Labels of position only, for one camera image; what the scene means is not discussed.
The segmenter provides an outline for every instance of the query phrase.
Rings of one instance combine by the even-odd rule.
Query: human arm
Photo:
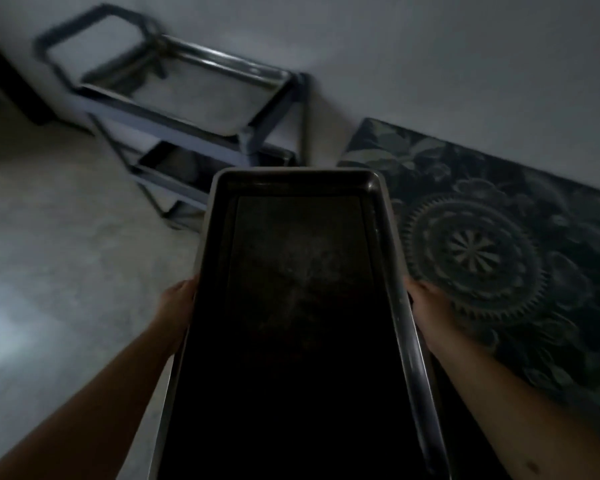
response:
[[[194,278],[165,291],[149,327],[0,459],[0,480],[115,479],[189,325],[197,288]]]
[[[427,346],[514,480],[600,480],[600,438],[497,362],[454,322],[448,298],[405,280]]]

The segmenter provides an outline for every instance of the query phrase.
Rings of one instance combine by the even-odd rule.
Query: floral tablecloth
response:
[[[600,191],[371,119],[338,165],[384,174],[409,272],[600,431]]]

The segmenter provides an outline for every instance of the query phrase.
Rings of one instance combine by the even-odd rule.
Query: concrete floor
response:
[[[144,329],[197,247],[94,138],[0,102],[0,456]],[[146,477],[166,379],[121,479]]]

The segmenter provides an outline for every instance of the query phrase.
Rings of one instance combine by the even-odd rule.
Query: wall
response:
[[[0,0],[0,48],[66,118],[30,42],[98,1]],[[600,187],[600,0],[107,1],[311,73],[314,164],[373,116]]]

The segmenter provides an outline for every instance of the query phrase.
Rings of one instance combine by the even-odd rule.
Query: baking tray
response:
[[[226,169],[209,209],[150,478],[298,465],[449,478],[382,176]]]
[[[291,72],[161,34],[85,74],[81,85],[228,137],[291,81]]]

